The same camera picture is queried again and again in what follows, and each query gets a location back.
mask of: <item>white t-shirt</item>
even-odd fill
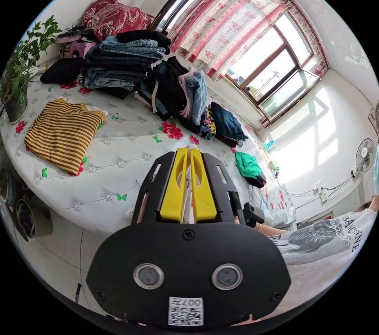
[[[366,209],[269,237],[283,255],[291,286],[276,310],[264,319],[305,303],[340,278],[362,248],[376,215]]]

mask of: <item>curtain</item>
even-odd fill
[[[328,63],[308,20],[292,0],[194,0],[168,37],[181,54],[218,80],[250,47],[289,12],[307,38],[321,77]]]

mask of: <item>plant pot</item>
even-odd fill
[[[19,199],[16,205],[17,221],[24,234],[33,239],[49,236],[53,233],[53,222],[44,212],[34,207],[24,199]]]
[[[24,94],[24,100],[21,102],[19,99],[10,98],[6,103],[4,103],[5,111],[7,112],[9,124],[14,125],[18,123],[25,115],[28,106],[28,100],[26,98],[28,90],[28,85],[22,89]]]
[[[6,181],[0,186],[1,198],[8,206],[12,207],[17,202],[16,182],[4,167],[0,168],[0,179]]]

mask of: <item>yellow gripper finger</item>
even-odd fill
[[[184,207],[184,188],[187,170],[188,148],[178,148],[160,209],[163,220],[180,222]]]
[[[192,204],[195,223],[214,220],[216,218],[217,211],[200,149],[191,149],[190,157]],[[199,187],[197,186],[196,177],[199,180]]]

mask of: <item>electric fan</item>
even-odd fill
[[[371,139],[365,139],[359,146],[355,156],[355,164],[358,172],[366,173],[374,162],[375,149]]]

